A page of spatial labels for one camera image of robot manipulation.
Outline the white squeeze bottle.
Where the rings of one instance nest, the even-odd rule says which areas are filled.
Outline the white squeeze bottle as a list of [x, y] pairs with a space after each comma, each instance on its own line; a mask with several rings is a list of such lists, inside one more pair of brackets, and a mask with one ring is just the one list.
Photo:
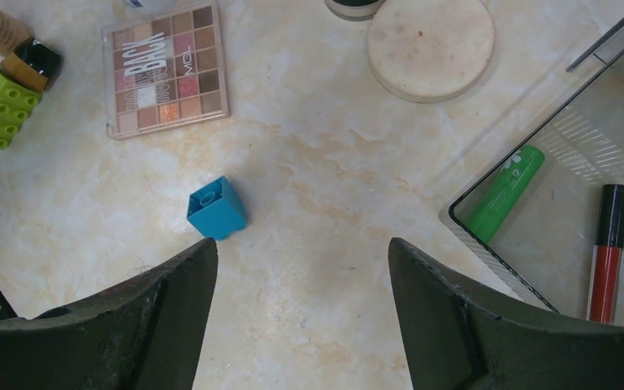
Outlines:
[[177, 0], [124, 0], [128, 7], [144, 12], [159, 12], [176, 6]]

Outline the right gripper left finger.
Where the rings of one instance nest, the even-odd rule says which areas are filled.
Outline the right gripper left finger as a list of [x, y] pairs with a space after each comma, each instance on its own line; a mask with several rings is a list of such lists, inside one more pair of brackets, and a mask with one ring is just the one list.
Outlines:
[[190, 389], [218, 265], [201, 240], [85, 299], [0, 320], [0, 389]]

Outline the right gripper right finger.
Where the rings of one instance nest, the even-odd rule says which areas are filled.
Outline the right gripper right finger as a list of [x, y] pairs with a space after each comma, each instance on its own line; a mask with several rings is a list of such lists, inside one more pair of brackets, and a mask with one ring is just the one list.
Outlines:
[[624, 389], [624, 327], [543, 310], [436, 261], [388, 247], [416, 389]]

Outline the beige round wooden disc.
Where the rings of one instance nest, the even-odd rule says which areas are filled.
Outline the beige round wooden disc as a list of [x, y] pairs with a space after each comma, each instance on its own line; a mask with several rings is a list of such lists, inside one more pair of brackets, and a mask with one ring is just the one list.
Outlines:
[[494, 20], [479, 0], [386, 1], [366, 48], [375, 79], [395, 96], [445, 102], [477, 83], [492, 58]]

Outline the blue toy brick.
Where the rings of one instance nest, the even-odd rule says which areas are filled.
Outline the blue toy brick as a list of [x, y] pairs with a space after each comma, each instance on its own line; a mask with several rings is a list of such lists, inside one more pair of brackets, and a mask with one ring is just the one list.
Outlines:
[[205, 238], [217, 241], [227, 239], [248, 224], [245, 207], [225, 176], [189, 196], [187, 220]]

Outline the red black makeup pencil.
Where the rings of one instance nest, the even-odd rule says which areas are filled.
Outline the red black makeup pencil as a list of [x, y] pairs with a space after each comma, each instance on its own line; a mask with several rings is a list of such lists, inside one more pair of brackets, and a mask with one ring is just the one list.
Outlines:
[[601, 188], [588, 291], [587, 320], [614, 322], [624, 250], [624, 184]]

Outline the eyeshadow palette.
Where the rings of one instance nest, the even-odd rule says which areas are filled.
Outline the eyeshadow palette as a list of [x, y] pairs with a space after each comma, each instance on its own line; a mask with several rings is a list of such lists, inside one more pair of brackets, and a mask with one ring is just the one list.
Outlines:
[[106, 134], [123, 140], [230, 115], [215, 1], [102, 30]]

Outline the black round compact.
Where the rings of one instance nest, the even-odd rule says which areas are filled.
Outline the black round compact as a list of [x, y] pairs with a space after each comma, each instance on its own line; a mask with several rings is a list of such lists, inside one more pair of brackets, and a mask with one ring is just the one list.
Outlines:
[[327, 8], [343, 20], [363, 21], [371, 19], [385, 0], [324, 0]]

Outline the green tube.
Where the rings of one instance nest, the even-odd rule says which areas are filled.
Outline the green tube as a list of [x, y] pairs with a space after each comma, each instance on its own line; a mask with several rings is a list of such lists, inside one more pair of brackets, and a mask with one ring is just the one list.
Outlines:
[[532, 145], [522, 146], [505, 160], [466, 220], [466, 227], [483, 243], [499, 231], [544, 161], [544, 153]]

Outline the clear acrylic makeup organizer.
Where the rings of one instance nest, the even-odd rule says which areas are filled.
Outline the clear acrylic makeup organizer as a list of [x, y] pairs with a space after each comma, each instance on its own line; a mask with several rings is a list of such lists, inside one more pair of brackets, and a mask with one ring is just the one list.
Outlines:
[[[589, 302], [601, 189], [624, 184], [624, 17], [569, 66], [596, 72], [523, 142], [448, 207], [451, 229], [522, 301], [583, 318]], [[490, 238], [468, 218], [532, 150], [538, 172]], [[624, 248], [614, 322], [624, 327]]]

